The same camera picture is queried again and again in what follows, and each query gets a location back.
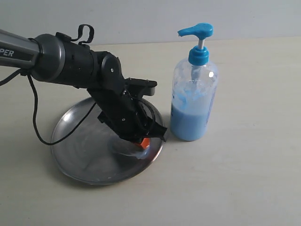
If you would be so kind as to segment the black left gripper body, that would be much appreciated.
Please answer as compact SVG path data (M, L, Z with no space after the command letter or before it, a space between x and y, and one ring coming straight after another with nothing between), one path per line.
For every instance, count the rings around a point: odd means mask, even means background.
M105 123L121 139L140 143L144 138L160 138L166 141L167 128L156 122L154 111L148 105L149 117L144 110L144 102L127 93L116 94L113 91L97 93L97 105L101 114L100 122Z

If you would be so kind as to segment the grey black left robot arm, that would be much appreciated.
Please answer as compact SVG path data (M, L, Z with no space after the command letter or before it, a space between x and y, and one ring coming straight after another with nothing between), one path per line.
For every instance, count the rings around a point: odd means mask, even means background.
M165 140L166 127L156 121L154 109L143 97L152 96L156 81L124 78L118 57L107 51L93 51L82 40L84 25L78 36L57 32L36 38L24 38L7 31L0 32L0 64L16 71L3 79L4 85L18 75L34 80L86 89L100 107L100 122L121 139L144 144L148 138Z

